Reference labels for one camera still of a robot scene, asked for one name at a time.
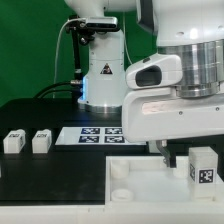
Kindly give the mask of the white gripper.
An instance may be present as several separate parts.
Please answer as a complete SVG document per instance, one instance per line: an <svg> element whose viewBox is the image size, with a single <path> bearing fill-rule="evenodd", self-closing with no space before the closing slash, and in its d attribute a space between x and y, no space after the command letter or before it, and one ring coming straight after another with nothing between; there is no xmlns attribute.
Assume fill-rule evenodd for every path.
<svg viewBox="0 0 224 224"><path fill-rule="evenodd" d="M129 142L157 140L164 163L175 168L176 154L166 140L224 134L224 94L183 99L170 88L131 91L123 102L122 128Z"/></svg>

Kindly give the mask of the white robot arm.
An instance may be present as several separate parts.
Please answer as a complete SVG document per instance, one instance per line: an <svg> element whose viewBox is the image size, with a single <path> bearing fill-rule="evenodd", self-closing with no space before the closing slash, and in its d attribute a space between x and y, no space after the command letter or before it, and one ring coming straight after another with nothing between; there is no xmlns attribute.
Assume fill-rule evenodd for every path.
<svg viewBox="0 0 224 224"><path fill-rule="evenodd" d="M224 134L224 0L64 1L93 39L80 108L120 111L130 142ZM155 54L129 67L120 11L156 37Z"/></svg>

